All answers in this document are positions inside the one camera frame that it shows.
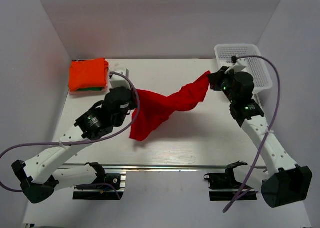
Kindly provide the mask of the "red t shirt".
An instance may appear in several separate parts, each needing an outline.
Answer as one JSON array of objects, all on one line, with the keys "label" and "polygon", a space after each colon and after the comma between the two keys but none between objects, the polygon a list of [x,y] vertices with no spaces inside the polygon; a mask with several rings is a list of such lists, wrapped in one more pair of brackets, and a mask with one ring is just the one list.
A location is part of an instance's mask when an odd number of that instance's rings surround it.
[{"label": "red t shirt", "polygon": [[174,112],[190,111],[203,102],[210,85],[209,74],[210,71],[206,71],[196,81],[169,96],[138,89],[140,110],[135,110],[132,114],[132,118],[136,120],[131,126],[129,137],[143,141]]}]

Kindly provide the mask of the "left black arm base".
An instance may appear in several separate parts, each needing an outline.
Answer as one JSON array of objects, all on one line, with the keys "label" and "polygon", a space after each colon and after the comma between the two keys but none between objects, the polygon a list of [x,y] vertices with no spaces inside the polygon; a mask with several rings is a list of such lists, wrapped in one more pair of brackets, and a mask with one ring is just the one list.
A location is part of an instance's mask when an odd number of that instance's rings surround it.
[{"label": "left black arm base", "polygon": [[92,183],[75,186],[74,200],[120,200],[124,194],[124,176],[121,173],[106,172],[98,162],[86,163],[96,171]]}]

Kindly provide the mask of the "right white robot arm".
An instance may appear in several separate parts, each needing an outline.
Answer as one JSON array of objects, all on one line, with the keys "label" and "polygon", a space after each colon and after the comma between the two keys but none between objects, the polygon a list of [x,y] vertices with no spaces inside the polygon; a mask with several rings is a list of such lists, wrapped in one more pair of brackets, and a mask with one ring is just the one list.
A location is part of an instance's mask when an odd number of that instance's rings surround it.
[{"label": "right white robot arm", "polygon": [[262,193],[266,203],[274,208],[307,197],[312,172],[308,166],[300,166],[285,150],[269,126],[261,107],[253,99],[254,78],[247,72],[234,72],[223,66],[208,75],[211,89],[222,91],[230,101],[230,113],[239,126],[251,138],[264,160],[267,172],[254,169],[246,179],[250,167],[247,162],[228,164],[223,173],[204,176],[210,188],[228,189],[252,187]]}]

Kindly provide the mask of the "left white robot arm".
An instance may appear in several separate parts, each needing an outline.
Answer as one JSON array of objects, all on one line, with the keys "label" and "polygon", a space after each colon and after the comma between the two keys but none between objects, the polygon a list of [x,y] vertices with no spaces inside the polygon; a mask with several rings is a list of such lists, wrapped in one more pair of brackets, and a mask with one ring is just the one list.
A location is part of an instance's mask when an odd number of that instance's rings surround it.
[{"label": "left white robot arm", "polygon": [[137,92],[126,87],[110,90],[104,100],[95,103],[78,117],[56,145],[26,160],[16,160],[12,169],[20,181],[24,195],[31,203],[39,203],[54,191],[80,186],[85,189],[105,186],[107,174],[98,162],[87,162],[81,167],[62,169],[68,159],[93,142],[110,134],[123,124],[130,110],[138,107]]}]

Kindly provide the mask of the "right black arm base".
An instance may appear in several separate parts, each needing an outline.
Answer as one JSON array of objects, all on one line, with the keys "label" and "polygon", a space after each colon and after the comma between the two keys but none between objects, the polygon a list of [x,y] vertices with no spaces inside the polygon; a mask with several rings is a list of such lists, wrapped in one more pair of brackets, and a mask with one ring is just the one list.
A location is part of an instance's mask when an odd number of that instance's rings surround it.
[{"label": "right black arm base", "polygon": [[246,162],[237,161],[228,164],[224,172],[204,174],[203,178],[209,183],[210,201],[231,201],[242,184],[236,180],[234,170],[247,165]]}]

